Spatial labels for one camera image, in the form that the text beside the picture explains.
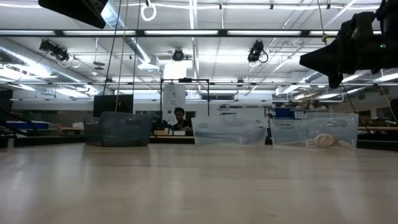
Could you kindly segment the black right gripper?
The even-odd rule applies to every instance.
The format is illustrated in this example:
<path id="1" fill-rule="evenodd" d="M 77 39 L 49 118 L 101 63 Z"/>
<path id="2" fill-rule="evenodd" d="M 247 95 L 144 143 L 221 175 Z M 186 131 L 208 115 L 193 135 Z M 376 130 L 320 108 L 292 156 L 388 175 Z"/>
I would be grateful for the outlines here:
<path id="1" fill-rule="evenodd" d="M 338 88 L 343 73 L 369 70 L 377 73 L 381 69 L 381 54 L 384 47 L 381 34 L 373 31 L 376 14 L 360 12 L 341 24 L 340 40 L 306 53 L 299 64 L 317 72 L 328 72 L 330 88 Z"/>

